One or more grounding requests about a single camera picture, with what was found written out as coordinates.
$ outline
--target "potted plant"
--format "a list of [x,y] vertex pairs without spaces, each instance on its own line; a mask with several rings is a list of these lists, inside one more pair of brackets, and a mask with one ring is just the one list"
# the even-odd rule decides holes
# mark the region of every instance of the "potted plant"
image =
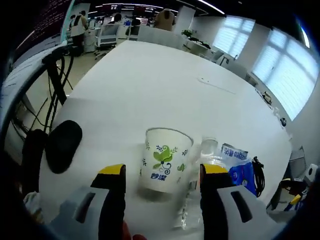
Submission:
[[190,38],[193,33],[192,33],[192,31],[186,29],[186,30],[183,30],[183,31],[181,32],[181,34],[182,34],[182,35],[185,35],[187,38]]

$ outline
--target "window blind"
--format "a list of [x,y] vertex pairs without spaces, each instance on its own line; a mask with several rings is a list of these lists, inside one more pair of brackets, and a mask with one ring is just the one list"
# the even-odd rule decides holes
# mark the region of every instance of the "window blind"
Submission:
[[319,65],[301,43],[273,30],[252,72],[265,83],[293,121],[312,94]]
[[227,16],[212,45],[237,58],[247,43],[254,25],[254,20]]

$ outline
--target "paper cup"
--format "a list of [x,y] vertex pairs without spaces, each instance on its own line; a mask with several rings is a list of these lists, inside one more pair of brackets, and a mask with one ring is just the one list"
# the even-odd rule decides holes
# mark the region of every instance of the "paper cup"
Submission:
[[148,129],[141,164],[140,184],[147,189],[173,193],[180,185],[193,143],[191,137],[178,130]]

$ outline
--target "white table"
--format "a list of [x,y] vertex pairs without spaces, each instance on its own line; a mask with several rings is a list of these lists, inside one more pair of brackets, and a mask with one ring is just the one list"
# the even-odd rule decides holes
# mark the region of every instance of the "white table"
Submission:
[[60,204],[73,191],[89,186],[99,170],[124,163],[125,220],[132,234],[148,239],[163,239],[173,207],[136,196],[146,129],[166,127],[188,134],[195,143],[191,156],[202,136],[258,156],[265,175],[259,199],[265,204],[275,193],[292,151],[286,131],[246,81],[201,57],[146,42],[125,41],[91,68],[53,127],[65,120],[76,121],[83,138],[62,174],[52,173],[43,156],[39,190],[45,221],[57,216]]

